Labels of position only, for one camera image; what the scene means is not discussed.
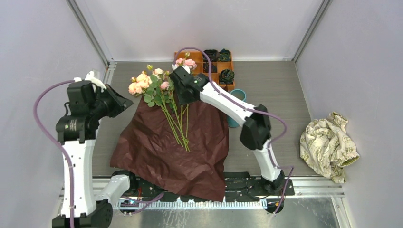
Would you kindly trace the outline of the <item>pink flower bouquet red wrap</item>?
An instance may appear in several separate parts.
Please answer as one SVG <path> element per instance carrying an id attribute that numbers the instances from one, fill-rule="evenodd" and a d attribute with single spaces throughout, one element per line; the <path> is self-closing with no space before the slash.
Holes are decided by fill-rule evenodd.
<path id="1" fill-rule="evenodd" d="M 160 68 L 148 64 L 146 69 L 130 78 L 128 93 L 141 97 L 142 101 L 161 117 L 150 117 L 147 122 L 156 121 L 158 137 L 165 143 L 177 144 L 186 152 L 195 151 L 190 140 L 190 105 L 180 105 L 174 84 L 169 78 L 173 72 L 172 64 L 187 65 L 191 70 L 196 67 L 194 60 L 173 61 L 170 68 Z"/>

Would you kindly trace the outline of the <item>red wrapping paper sheet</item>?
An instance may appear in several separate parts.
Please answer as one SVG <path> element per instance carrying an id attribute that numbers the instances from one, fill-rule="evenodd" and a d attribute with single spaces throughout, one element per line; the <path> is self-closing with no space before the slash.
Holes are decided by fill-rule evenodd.
<path id="1" fill-rule="evenodd" d="M 189 151 L 177 143 L 161 108 L 141 100 L 117 140 L 110 166 L 178 195 L 223 201 L 224 161 L 229 153 L 227 116 L 198 101 L 190 104 L 183 120 Z"/>

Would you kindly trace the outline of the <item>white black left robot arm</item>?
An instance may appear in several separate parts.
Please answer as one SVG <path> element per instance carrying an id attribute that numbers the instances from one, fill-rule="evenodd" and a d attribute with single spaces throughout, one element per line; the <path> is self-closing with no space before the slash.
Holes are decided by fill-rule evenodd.
<path id="1" fill-rule="evenodd" d="M 61 214 L 52 219 L 52 227 L 107 228 L 120 197 L 135 195 L 139 184 L 134 173 L 115 171 L 107 185 L 95 194 L 93 149 L 89 145 L 96 139 L 100 119 L 116 117 L 132 101 L 94 79 L 69 84 L 67 95 L 67 113 L 56 124 L 58 145 L 65 150 L 64 200 Z"/>

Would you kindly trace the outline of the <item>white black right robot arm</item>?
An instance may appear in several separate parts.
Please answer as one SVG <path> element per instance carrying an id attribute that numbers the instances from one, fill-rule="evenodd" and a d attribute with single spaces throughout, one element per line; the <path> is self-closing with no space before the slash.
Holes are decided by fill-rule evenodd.
<path id="1" fill-rule="evenodd" d="M 271 122 L 267 108 L 260 104 L 248 104 L 204 74 L 191 74 L 187 66 L 172 66 L 169 74 L 179 103 L 182 105 L 201 101 L 210 104 L 232 118 L 240 127 L 240 142 L 253 151 L 264 181 L 265 192 L 276 195 L 282 189 L 285 179 L 283 170 L 279 167 L 272 150 Z"/>

